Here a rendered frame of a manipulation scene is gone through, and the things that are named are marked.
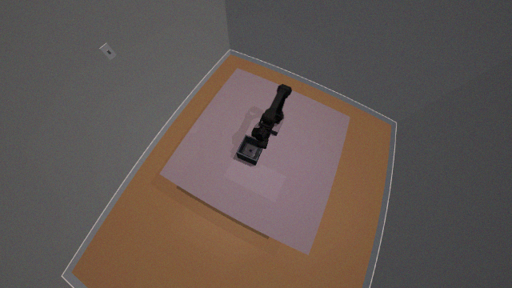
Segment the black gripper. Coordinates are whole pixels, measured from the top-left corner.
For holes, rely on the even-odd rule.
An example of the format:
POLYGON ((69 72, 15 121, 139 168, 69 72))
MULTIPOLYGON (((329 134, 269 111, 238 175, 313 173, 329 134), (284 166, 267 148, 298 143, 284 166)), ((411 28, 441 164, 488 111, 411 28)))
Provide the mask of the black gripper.
POLYGON ((269 141, 269 136, 270 136, 270 132, 268 132, 267 136, 265 137, 264 141, 263 142, 260 142, 258 141, 258 144, 257 144, 257 147, 260 147, 260 148, 263 148, 263 149, 266 149, 267 147, 267 144, 268 144, 268 141, 269 141))

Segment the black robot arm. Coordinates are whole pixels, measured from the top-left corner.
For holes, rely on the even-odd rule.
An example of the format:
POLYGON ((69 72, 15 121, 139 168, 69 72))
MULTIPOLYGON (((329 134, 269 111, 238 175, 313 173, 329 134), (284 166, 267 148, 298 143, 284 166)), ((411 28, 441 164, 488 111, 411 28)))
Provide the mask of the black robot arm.
POLYGON ((274 127, 275 123, 279 124, 280 121, 284 119, 284 113, 282 111, 283 104, 285 99, 291 94, 292 88, 282 84, 278 86, 276 91, 276 97, 271 107, 262 114, 258 124, 260 128, 253 128, 251 133, 252 137, 256 138, 260 142, 264 141, 268 132, 270 132, 271 128, 274 127))

